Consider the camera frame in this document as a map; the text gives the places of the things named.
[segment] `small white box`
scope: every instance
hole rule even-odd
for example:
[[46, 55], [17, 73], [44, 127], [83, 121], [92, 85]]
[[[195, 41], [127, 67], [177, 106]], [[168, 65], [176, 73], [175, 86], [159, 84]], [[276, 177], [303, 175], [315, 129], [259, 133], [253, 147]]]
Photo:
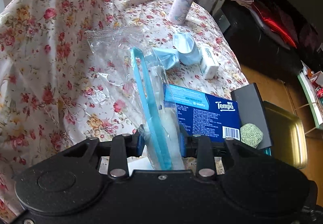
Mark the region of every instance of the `small white box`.
[[217, 73], [219, 63], [217, 62], [212, 48], [207, 44], [200, 45], [200, 55], [202, 56], [200, 62], [200, 69], [204, 79], [212, 79]]

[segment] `blue tissue box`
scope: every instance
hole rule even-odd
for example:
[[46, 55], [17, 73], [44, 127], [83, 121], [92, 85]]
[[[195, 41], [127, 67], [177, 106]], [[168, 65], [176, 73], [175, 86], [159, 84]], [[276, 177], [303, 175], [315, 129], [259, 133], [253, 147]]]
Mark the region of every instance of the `blue tissue box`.
[[165, 106], [174, 99], [179, 123], [189, 135], [201, 134], [211, 141], [223, 142], [225, 138], [240, 140], [238, 103], [192, 89], [170, 85], [166, 89]]

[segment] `light blue label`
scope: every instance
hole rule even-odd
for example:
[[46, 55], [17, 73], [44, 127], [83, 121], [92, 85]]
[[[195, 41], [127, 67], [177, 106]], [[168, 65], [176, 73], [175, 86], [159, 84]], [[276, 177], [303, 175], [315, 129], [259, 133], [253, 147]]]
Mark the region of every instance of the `light blue label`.
[[[185, 89], [176, 85], [170, 84], [169, 86], [174, 96], [175, 103], [209, 110], [209, 102], [204, 93]], [[165, 101], [173, 101], [169, 90], [166, 90], [165, 92]]]

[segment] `gold tray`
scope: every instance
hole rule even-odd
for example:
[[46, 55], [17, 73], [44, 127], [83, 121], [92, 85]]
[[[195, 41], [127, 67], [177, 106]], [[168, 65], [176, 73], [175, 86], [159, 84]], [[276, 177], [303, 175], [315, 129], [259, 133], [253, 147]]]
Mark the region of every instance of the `gold tray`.
[[306, 167], [307, 148], [300, 118], [270, 102], [263, 104], [273, 140], [272, 156], [298, 169]]

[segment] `barcode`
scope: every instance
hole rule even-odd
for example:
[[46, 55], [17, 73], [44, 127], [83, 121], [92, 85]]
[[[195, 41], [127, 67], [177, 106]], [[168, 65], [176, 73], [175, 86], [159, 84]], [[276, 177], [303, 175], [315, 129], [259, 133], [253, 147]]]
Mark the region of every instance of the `barcode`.
[[234, 138], [240, 140], [240, 130], [232, 127], [222, 126], [222, 137], [225, 138]]

